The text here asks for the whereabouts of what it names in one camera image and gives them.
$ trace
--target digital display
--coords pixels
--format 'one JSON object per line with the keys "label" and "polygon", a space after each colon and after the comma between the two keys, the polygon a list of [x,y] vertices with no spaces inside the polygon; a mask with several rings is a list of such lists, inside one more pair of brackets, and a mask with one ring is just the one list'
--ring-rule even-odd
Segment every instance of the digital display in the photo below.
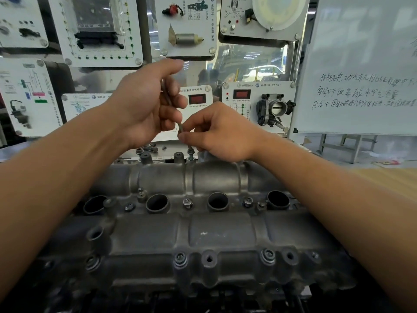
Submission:
{"label": "digital display", "polygon": [[188,96],[190,104],[205,104],[206,94],[192,94]]}
{"label": "digital display", "polygon": [[250,99],[251,91],[250,90],[233,90],[233,99]]}

